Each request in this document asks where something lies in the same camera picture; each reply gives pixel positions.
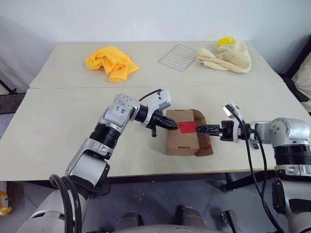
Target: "white cloth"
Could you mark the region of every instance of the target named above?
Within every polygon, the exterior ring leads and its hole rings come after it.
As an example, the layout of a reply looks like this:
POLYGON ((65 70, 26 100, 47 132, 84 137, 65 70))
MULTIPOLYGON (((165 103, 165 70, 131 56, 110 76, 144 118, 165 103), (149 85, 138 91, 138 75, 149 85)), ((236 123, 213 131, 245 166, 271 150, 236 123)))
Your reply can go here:
POLYGON ((309 98, 308 102, 301 102, 304 108, 311 112, 311 53, 301 63, 299 70, 293 76, 296 88, 309 98))
POLYGON ((231 70, 236 73, 247 73, 251 66, 251 58, 245 43, 237 39, 232 44, 221 45, 217 48, 216 56, 205 48, 196 53, 199 63, 217 70, 231 70))

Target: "white wall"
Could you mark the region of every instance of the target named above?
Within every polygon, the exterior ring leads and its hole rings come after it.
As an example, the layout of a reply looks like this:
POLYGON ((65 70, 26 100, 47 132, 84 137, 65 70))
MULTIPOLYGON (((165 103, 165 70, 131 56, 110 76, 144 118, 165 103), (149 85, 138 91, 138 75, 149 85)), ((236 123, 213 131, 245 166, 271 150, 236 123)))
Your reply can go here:
POLYGON ((252 40, 286 71, 311 34, 310 13, 310 0, 0 0, 0 75, 25 89, 56 42, 227 35, 252 40))

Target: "white table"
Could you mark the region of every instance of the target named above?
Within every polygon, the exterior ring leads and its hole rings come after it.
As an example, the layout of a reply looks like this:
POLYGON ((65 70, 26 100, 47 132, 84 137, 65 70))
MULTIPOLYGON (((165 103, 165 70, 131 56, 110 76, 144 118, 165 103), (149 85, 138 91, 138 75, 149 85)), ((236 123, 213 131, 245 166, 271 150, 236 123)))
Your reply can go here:
POLYGON ((204 84, 276 84, 283 80, 269 67, 263 57, 246 42, 252 68, 246 74, 218 71, 194 61, 180 72, 158 61, 175 45, 193 49, 207 48, 217 54, 217 42, 133 42, 133 43, 70 43, 58 44, 30 88, 138 87, 138 86, 200 86, 204 84), (89 70, 85 59, 94 51, 116 46, 129 54, 140 70, 128 80, 113 83, 103 69, 89 70))
MULTIPOLYGON (((0 180, 46 180, 63 175, 71 158, 93 131, 105 108, 117 93, 139 98, 154 87, 29 89, 0 141, 0 180)), ((311 125, 311 117, 284 83, 168 86, 172 109, 195 108, 207 123, 227 120, 223 105, 232 100, 246 121, 299 118, 311 125)), ((108 161, 110 177, 189 174, 249 170, 244 143, 212 137, 214 154, 206 157, 168 156, 165 131, 157 138, 138 122, 130 122, 108 161)), ((264 146, 268 167, 275 165, 271 146, 264 146)), ((255 169, 262 169, 261 153, 252 150, 255 169)))

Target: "floor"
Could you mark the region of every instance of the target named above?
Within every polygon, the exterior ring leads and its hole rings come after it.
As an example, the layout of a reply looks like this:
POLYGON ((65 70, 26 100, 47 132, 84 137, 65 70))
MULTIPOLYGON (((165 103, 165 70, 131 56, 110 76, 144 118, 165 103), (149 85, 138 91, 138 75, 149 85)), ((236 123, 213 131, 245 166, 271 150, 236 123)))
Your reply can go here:
MULTIPOLYGON (((12 117, 0 115, 0 138, 12 117)), ((89 201, 83 232, 112 232, 118 219, 132 210, 142 215, 146 225, 170 224, 178 205, 191 206, 199 211, 210 229, 232 232, 222 222, 220 212, 234 210, 242 232, 275 231, 253 185, 222 192, 218 188, 222 183, 222 180, 199 180, 112 184, 109 195, 89 201)), ((8 193, 13 211, 7 216, 0 216, 0 232, 15 233, 52 191, 26 182, 9 182, 8 193)), ((266 194, 269 208, 281 227, 288 232, 285 217, 277 214, 272 207, 271 180, 266 194)))

